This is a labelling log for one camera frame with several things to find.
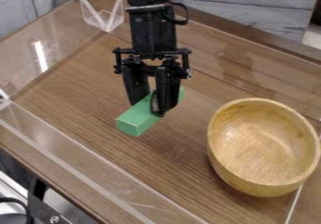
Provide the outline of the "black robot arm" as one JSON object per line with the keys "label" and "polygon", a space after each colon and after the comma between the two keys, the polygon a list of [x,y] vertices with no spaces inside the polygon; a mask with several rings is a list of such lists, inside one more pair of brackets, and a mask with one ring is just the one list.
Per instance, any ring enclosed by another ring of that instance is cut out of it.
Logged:
{"label": "black robot arm", "polygon": [[177,46],[172,0],[128,0],[132,47],[117,48],[114,72],[124,76],[132,104],[150,98],[150,112],[166,114],[180,101],[181,81],[192,76],[192,51]]}

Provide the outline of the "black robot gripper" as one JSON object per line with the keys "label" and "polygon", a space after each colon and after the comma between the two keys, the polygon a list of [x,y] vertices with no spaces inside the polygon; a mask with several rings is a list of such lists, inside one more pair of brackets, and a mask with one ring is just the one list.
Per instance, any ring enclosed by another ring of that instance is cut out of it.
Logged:
{"label": "black robot gripper", "polygon": [[[126,86],[130,104],[136,105],[152,92],[149,76],[144,73],[141,67],[125,66],[130,61],[122,59],[124,54],[134,55],[140,60],[176,58],[182,55],[184,65],[180,67],[182,78],[190,76],[192,53],[188,49],[177,47],[176,26],[186,25],[190,16],[185,20],[174,19],[174,8],[172,5],[153,5],[142,7],[130,7],[130,49],[117,48],[116,73],[124,73],[124,83]],[[156,90],[152,93],[150,111],[164,116],[172,110],[180,101],[181,76],[172,67],[158,67],[156,70]]]}

